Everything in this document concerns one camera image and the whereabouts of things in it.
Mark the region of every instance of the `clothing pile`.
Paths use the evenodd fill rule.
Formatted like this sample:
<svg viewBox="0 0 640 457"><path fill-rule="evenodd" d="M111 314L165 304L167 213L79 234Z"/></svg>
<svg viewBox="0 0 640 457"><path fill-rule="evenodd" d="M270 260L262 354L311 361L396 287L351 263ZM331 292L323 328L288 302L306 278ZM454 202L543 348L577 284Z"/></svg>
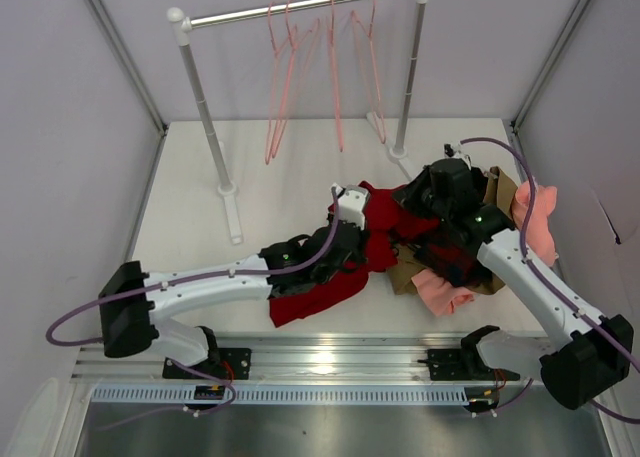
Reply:
<svg viewBox="0 0 640 457"><path fill-rule="evenodd" d="M521 228L529 206L529 184L518 187L500 168L493 167L478 181L484 202L496 205ZM360 292L369 272L387 272L396 295L418 294L436 315L452 314L473 301L474 294L494 294L504 283L474 257L456 247L437 218L423 219L403 209L392 197L401 189L360 187L370 193L364 213L369 233L364 264L347 264L328 283L310 292L270 300L276 327L322 312ZM556 259L548 216L556 205L557 189L538 186L527 243L549 266Z"/></svg>

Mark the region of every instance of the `white tabletop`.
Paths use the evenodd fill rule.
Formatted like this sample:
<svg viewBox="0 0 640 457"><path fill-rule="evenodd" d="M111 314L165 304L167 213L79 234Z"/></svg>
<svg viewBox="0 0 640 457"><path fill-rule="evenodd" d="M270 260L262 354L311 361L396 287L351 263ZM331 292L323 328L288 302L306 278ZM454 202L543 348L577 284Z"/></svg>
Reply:
<svg viewBox="0 0 640 457"><path fill-rule="evenodd" d="M239 186L244 243L231 245L218 177L200 122L169 128L134 259L146 271L179 271L224 264L259 252L274 242L326 225L330 186L358 184L391 188L406 182L389 162L365 119L343 121L345 150L338 151L333 120L291 121L280 152L264 163L266 121L215 123L226 160ZM387 121L395 135L396 121ZM443 145L466 137L507 137L499 119L411 119L406 147L413 162L443 157ZM499 165L514 180L509 154L490 144L468 147L474 164ZM480 295L451 316L435 317L418 296L395 296L385 274L371 274L358 295L322 313L275 329L268 302L243 301L203 308L178 317L217 332L440 334L470 332L484 325L526 335L543 335L538 322L508 289Z"/></svg>

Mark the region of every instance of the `white wall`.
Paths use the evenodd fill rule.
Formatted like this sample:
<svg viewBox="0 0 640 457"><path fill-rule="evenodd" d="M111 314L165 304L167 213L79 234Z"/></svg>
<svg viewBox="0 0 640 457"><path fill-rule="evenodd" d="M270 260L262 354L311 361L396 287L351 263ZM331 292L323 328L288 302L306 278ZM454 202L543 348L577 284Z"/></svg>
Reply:
<svg viewBox="0 0 640 457"><path fill-rule="evenodd" d="M554 235L571 284L635 326L640 355L640 7L596 0L522 133L542 183L559 187ZM602 208L617 230L616 245ZM619 385L640 416L639 376ZM629 427L640 454L640 432Z"/></svg>
<svg viewBox="0 0 640 457"><path fill-rule="evenodd" d="M121 262L157 136L82 0L2 0L0 21L3 449L39 386L70 375L77 351L45 329Z"/></svg>
<svg viewBox="0 0 640 457"><path fill-rule="evenodd" d="M191 89L165 14L222 13L287 0L104 0L165 120L197 118ZM524 98L575 0L430 0L416 76L412 115L511 118ZM348 14L368 18L370 3L337 7L343 114L364 115L367 101L354 58ZM415 0L379 0L376 35L383 100L398 115L404 91ZM297 13L307 28L321 9ZM283 17L274 18L283 35ZM193 34L196 62L214 118L264 118L272 74L265 19ZM298 104L302 117L332 117L325 42Z"/></svg>

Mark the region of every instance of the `table surface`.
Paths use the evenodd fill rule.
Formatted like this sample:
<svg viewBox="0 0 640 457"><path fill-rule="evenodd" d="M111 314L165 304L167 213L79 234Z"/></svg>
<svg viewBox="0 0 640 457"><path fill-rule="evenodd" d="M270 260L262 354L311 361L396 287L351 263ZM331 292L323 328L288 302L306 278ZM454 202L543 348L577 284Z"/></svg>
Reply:
<svg viewBox="0 0 640 457"><path fill-rule="evenodd" d="M395 135L397 121L387 120ZM406 179L391 163L365 119L343 120L345 149L340 153L333 120L293 120L280 152L264 163L267 122L215 122L224 142L232 179L239 187L238 207L244 243L232 245L226 214L216 189L218 177L202 124L174 122L169 127L133 258L146 271L180 271L224 264L258 252L274 242L326 225L330 186L358 184L391 188ZM443 145L473 136L507 136L499 119L410 119L406 147L416 165L442 158ZM518 178L511 156L490 144L469 145L476 165L499 165ZM283 334L368 333L416 335L466 333L498 325L520 335L544 335L533 315L509 290L479 295L451 316L435 317L418 296L395 296L385 274L371 274L358 295L331 309L275 329L268 302L220 304L177 317L216 332Z"/></svg>

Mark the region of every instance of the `pink cloth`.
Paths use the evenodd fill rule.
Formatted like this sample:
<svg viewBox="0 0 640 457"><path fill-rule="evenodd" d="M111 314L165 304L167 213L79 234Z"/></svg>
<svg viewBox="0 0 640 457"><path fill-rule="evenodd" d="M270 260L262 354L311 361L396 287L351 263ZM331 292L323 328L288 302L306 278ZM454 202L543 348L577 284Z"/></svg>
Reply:
<svg viewBox="0 0 640 457"><path fill-rule="evenodd" d="M518 187L511 203L513 221L518 229L522 228L524 216L529 208L529 183ZM548 266L556 260L556 247L549 232L549 215L556 208L558 189L538 186L536 203L529 221L527 244ZM411 281L416 286L420 298L436 317L451 315L455 308L473 302L473 292L465 287L454 287L431 269L424 269L414 275Z"/></svg>
<svg viewBox="0 0 640 457"><path fill-rule="evenodd" d="M511 214L518 229L522 228L524 216L529 208L529 196L529 183L525 182L518 187L511 203ZM556 208L557 198L558 189L556 187L538 186L536 203L527 230L527 244L548 266L552 266L556 261L556 246L549 232L549 215Z"/></svg>

